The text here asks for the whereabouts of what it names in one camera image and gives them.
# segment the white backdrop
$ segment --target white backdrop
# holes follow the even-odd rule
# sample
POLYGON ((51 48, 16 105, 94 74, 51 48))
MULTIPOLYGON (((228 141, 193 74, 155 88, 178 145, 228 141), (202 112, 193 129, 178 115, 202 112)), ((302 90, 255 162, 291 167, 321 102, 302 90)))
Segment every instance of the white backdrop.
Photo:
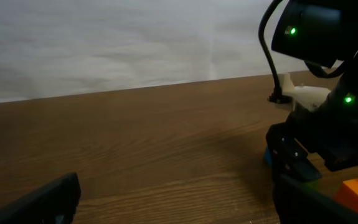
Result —
MULTIPOLYGON (((269 4, 0 0, 0 102, 270 73, 257 37, 269 4)), ((279 72, 306 69, 273 57, 279 72)))

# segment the green light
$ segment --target green light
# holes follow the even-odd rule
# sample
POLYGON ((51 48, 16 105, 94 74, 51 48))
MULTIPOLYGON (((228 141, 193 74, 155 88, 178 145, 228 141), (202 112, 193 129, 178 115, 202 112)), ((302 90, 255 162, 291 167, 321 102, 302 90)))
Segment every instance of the green light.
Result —
POLYGON ((351 97, 347 96, 347 97, 345 98, 345 102, 346 102, 346 103, 350 103, 351 101, 353 101, 353 99, 352 99, 351 97))

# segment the wooden table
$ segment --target wooden table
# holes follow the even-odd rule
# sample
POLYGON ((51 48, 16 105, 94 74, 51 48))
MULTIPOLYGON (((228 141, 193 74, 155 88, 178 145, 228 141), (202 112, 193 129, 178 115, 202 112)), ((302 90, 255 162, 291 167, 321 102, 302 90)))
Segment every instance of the wooden table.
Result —
MULTIPOLYGON (((308 73, 295 83, 333 88, 308 73)), ((0 207, 77 172, 81 223, 278 223, 265 134, 271 76, 0 104, 0 207)), ((334 195, 358 167, 330 173, 334 195)))

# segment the wood grain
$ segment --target wood grain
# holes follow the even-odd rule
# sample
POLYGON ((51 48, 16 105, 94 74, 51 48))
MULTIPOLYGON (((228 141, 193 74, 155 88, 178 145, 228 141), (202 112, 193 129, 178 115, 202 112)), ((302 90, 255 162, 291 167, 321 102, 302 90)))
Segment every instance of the wood grain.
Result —
MULTIPOLYGON (((333 88, 306 72, 294 82, 333 88)), ((81 223, 278 223, 265 134, 271 76, 0 104, 0 207, 77 172, 81 223)), ((333 195, 358 167, 324 174, 333 195)))

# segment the white plastic part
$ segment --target white plastic part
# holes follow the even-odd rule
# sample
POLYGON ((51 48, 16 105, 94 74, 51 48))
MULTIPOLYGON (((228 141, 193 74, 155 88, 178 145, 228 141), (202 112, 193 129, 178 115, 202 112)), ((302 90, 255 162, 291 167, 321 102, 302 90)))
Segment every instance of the white plastic part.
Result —
POLYGON ((309 111, 318 109, 331 92, 329 89, 321 87, 294 86, 289 73, 278 74, 278 79, 283 95, 292 97, 294 101, 309 111))

